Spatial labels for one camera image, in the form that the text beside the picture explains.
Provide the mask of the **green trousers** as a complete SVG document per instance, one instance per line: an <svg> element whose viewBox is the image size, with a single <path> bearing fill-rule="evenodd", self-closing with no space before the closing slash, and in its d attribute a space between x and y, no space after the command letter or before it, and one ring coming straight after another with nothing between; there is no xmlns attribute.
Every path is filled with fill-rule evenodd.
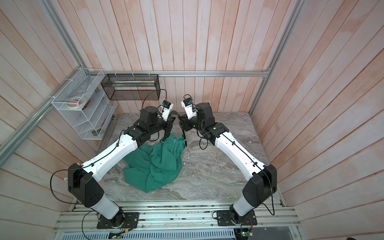
<svg viewBox="0 0 384 240"><path fill-rule="evenodd" d="M182 169L185 146L185 137L174 133L154 145L143 144L123 158L128 164L123 169L125 182L145 193L173 182Z"/></svg>

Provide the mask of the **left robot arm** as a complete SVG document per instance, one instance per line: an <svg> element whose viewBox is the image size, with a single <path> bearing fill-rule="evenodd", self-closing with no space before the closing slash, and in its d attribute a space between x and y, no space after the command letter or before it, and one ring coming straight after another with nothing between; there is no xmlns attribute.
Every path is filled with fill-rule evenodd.
<svg viewBox="0 0 384 240"><path fill-rule="evenodd" d="M105 195L99 182L123 157L142 146L151 136L164 131L170 136L174 118L170 117L173 104L164 102L160 108L149 106L141 110L140 118L123 130L119 139L100 154L82 165L68 168L69 192L85 207L90 208L117 228L122 225L123 210Z"/></svg>

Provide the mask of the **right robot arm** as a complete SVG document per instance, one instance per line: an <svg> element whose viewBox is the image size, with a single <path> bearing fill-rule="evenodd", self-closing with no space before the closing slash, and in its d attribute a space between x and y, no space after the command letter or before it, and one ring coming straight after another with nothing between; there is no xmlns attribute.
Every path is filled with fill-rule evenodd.
<svg viewBox="0 0 384 240"><path fill-rule="evenodd" d="M179 117L185 132L195 129L201 139L223 151L247 180L242 196L230 206L233 222L241 220L250 211L273 198L277 191L277 169L265 165L252 156L222 123L216 122L209 103L194 104L191 98L181 102L186 114Z"/></svg>

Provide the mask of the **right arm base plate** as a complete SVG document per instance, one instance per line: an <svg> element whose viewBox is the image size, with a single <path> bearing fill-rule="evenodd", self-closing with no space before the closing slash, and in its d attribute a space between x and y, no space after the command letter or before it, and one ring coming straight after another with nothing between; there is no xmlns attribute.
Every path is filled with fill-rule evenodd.
<svg viewBox="0 0 384 240"><path fill-rule="evenodd" d="M233 210L220 210L213 213L213 218L218 221L219 226L256 226L257 219L253 210L244 216L238 216Z"/></svg>

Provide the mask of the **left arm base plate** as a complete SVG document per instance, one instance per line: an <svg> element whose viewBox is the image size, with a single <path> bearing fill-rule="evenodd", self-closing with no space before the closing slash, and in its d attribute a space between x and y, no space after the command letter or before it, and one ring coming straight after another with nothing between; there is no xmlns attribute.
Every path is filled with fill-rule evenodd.
<svg viewBox="0 0 384 240"><path fill-rule="evenodd" d="M108 220L100 215L97 229L135 229L138 225L140 213L138 212L118 212L115 217Z"/></svg>

